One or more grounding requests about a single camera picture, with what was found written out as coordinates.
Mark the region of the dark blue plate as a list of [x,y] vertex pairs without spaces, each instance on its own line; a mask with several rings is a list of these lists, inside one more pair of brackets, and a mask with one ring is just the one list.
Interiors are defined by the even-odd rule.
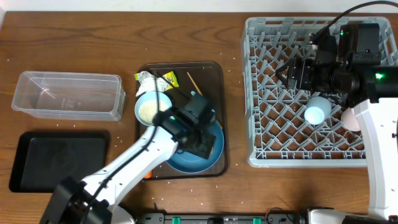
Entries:
[[203,159],[184,149],[178,148],[176,153],[166,163],[173,169],[187,174],[203,172],[216,164],[224,150],[223,129],[218,123],[215,123],[208,130],[216,136],[212,153],[208,159]]

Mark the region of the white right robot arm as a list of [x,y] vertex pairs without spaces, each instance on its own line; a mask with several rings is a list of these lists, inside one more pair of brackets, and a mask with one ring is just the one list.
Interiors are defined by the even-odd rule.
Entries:
[[288,89],[343,93],[363,137],[369,174],[368,214],[309,208],[306,223],[397,223],[397,66],[382,65],[379,24],[324,27],[310,40],[314,59],[291,58],[275,71]]

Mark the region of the pink plastic cup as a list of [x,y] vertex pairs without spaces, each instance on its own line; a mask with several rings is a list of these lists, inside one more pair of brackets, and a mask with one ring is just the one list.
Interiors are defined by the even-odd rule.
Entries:
[[343,127],[350,131],[360,131],[359,123],[352,108],[344,110],[341,114],[341,122],[343,123]]

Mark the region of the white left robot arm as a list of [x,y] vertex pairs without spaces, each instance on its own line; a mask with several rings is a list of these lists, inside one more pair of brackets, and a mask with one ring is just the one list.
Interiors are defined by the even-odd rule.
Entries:
[[215,136],[208,128],[216,113],[195,94],[181,108],[159,111],[153,124],[113,162],[81,181],[63,179],[53,191],[41,223],[134,223],[120,202],[151,170],[169,160],[179,147],[208,159]]

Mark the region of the light blue plastic cup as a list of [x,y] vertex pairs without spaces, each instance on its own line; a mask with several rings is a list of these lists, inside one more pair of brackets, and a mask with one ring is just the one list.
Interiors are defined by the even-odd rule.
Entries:
[[318,125],[331,114],[331,103],[321,96],[316,96],[307,102],[304,118],[312,125]]

